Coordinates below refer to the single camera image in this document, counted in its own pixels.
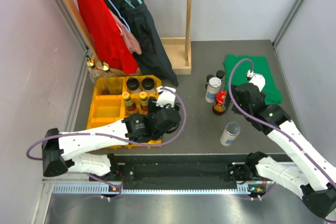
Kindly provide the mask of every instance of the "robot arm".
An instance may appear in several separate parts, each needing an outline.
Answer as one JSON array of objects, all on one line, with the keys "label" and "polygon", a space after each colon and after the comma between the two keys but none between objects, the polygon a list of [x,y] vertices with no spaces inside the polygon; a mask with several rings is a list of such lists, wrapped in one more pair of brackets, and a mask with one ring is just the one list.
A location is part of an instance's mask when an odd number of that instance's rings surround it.
[{"label": "robot arm", "polygon": [[[161,90],[161,87],[158,92],[157,100],[150,99],[148,114],[133,114],[102,127],[72,132],[72,136],[46,141],[42,145],[43,175],[54,177],[66,172],[86,172],[103,176],[109,172],[116,173],[118,166],[113,155],[92,155],[87,152],[127,145],[128,142],[123,140],[147,143],[174,132],[181,120],[175,95]],[[46,136],[66,133],[51,129]]]},{"label": "robot arm", "polygon": [[[246,118],[259,131],[277,143],[301,171],[293,170],[257,152],[247,156],[245,178],[264,177],[292,191],[317,216],[324,218],[336,208],[336,190],[329,180],[336,181],[336,168],[324,159],[299,132],[289,115],[278,105],[265,105],[263,76],[249,73],[249,83],[234,87],[233,95],[240,107],[250,115],[267,122],[290,135],[296,144],[281,132]],[[323,167],[326,175],[317,169]]]}]

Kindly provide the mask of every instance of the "pink garment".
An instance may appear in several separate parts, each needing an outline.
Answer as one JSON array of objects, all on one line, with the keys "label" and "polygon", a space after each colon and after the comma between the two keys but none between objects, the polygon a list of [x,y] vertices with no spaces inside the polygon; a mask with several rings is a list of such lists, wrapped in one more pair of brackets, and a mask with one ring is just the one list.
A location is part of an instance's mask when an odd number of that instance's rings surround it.
[{"label": "pink garment", "polygon": [[121,31],[120,35],[125,41],[125,45],[127,46],[128,50],[131,52],[131,54],[133,52],[136,52],[138,55],[140,55],[142,51],[141,51],[141,47],[140,47],[138,40],[134,37],[132,33],[129,33],[127,31],[127,29],[125,28],[125,25],[120,21],[120,19],[111,10],[110,10],[110,13],[116,25]]}]

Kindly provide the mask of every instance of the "green cloth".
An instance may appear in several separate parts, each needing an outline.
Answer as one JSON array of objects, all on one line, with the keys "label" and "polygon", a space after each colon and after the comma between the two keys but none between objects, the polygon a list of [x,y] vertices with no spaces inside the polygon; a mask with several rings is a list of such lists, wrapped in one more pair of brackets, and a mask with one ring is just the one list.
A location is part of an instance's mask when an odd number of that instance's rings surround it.
[{"label": "green cloth", "polygon": [[[241,59],[248,58],[251,59],[254,63],[254,73],[262,74],[266,80],[265,87],[262,89],[263,92],[266,94],[265,103],[269,104],[280,104],[282,102],[282,96],[280,91],[277,89],[274,83],[274,79],[269,69],[268,62],[266,57],[264,56],[234,56],[234,55],[227,55],[226,60],[223,62],[225,71],[226,71],[226,83],[225,83],[225,90],[227,91],[228,83],[229,83],[229,76],[231,71],[236,63],[238,63]],[[251,64],[249,62],[243,62],[235,71],[235,74],[232,78],[233,85],[241,85],[243,83],[248,82],[246,80],[246,73],[250,70]]]}]

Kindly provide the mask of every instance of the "yellow plastic tray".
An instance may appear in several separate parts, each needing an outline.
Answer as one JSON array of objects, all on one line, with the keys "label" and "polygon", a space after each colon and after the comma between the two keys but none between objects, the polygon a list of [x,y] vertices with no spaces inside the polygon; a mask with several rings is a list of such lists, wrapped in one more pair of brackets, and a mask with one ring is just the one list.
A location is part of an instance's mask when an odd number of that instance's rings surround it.
[{"label": "yellow plastic tray", "polygon": [[[154,80],[155,88],[161,86],[161,80],[155,76],[127,76],[127,77],[113,77],[105,81],[104,78],[98,79],[95,89],[92,95],[90,114],[88,119],[88,124],[86,129],[91,129],[95,127],[104,126],[110,123],[114,123],[120,119],[124,119],[128,116],[125,109],[125,105],[121,94],[123,92],[129,92],[127,89],[126,82],[129,78],[136,78],[140,83],[140,88],[142,90],[141,82],[144,78],[150,77]],[[106,93],[105,89],[108,89],[114,93],[113,95],[102,95]],[[149,94],[150,97],[158,98],[158,94]],[[140,110],[140,97],[139,94],[131,94],[134,102]],[[147,144],[160,144],[161,140],[151,140]],[[135,144],[123,145],[127,148],[141,147]],[[121,145],[110,146],[109,148],[121,148]]]}]

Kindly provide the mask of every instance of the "black bottle cap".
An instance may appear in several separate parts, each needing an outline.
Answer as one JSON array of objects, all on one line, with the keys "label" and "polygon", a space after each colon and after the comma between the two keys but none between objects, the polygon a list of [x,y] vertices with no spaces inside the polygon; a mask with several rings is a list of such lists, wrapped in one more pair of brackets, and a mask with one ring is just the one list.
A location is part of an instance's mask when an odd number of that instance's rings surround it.
[{"label": "black bottle cap", "polygon": [[212,77],[214,77],[213,74],[208,74],[208,76],[206,77],[206,82],[209,82]]},{"label": "black bottle cap", "polygon": [[142,87],[144,90],[151,90],[154,89],[155,83],[152,78],[146,77],[142,80]]},{"label": "black bottle cap", "polygon": [[219,71],[216,72],[216,77],[217,78],[220,78],[222,80],[224,78],[224,76],[225,76],[225,72],[224,71],[219,70]]},{"label": "black bottle cap", "polygon": [[139,81],[136,78],[130,78],[126,82],[127,88],[129,90],[137,90],[139,88]]}]

